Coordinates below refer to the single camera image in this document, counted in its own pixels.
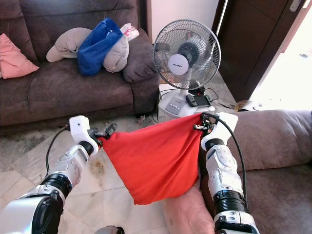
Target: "fan grille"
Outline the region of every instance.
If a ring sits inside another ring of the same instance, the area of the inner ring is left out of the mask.
[[[172,55],[182,54],[189,62],[184,75],[173,74],[168,67]],[[213,32],[192,20],[177,20],[162,29],[154,44],[154,63],[161,77],[179,89],[204,86],[220,65],[219,43]]]

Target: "fan brand logo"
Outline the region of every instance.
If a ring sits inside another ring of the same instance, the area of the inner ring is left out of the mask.
[[[175,64],[175,63],[174,63],[174,66],[177,66],[177,67],[182,67],[182,65],[178,65],[178,64]]]

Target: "couch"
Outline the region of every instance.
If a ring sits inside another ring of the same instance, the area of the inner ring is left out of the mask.
[[[111,118],[153,110],[159,77],[153,46],[139,28],[137,0],[0,0],[0,33],[5,33],[39,69],[21,78],[0,79],[1,134],[60,126],[75,115]],[[57,38],[75,27],[93,29],[104,18],[119,27],[131,23],[140,36],[129,42],[127,66],[104,68],[93,77],[78,72],[76,59],[49,63]]]
[[[260,233],[312,233],[312,113],[273,110],[236,115],[234,134],[247,171],[249,210]],[[228,146],[242,175],[232,138]],[[200,154],[200,187],[214,216],[204,157]]]

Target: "tile floor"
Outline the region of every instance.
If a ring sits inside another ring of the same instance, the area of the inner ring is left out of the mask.
[[[216,111],[231,112],[232,110],[219,105],[235,104],[220,74],[207,87],[213,88],[219,95],[219,100],[213,103]],[[118,125],[118,131],[126,132],[155,124],[151,117],[147,117],[143,124],[138,125],[135,117],[129,116],[91,122],[90,126],[102,129],[111,121]],[[40,183],[46,173],[46,151],[58,130],[41,129],[0,138],[1,209]],[[50,152],[50,165],[54,165],[73,143],[69,132],[61,133]],[[66,199],[59,233],[92,234],[111,224],[124,227],[126,234],[169,233],[161,201],[150,205],[134,205],[109,158],[101,150],[90,159],[83,170],[80,183]]]

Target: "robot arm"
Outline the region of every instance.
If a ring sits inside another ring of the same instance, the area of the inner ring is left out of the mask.
[[[208,187],[214,202],[216,234],[259,234],[243,195],[237,162],[226,146],[231,133],[221,121],[217,121],[221,119],[234,131],[237,116],[221,112],[216,117],[203,113],[201,119],[203,126],[195,125],[194,129],[206,133],[201,147],[207,151]],[[212,123],[216,125],[211,131]]]
[[[103,133],[90,129],[84,116],[70,118],[71,135],[76,143],[57,161],[45,179],[28,193],[10,202],[1,213],[1,233],[56,234],[65,199],[79,183],[89,157],[101,148],[98,137],[109,139],[116,130],[111,124]]]

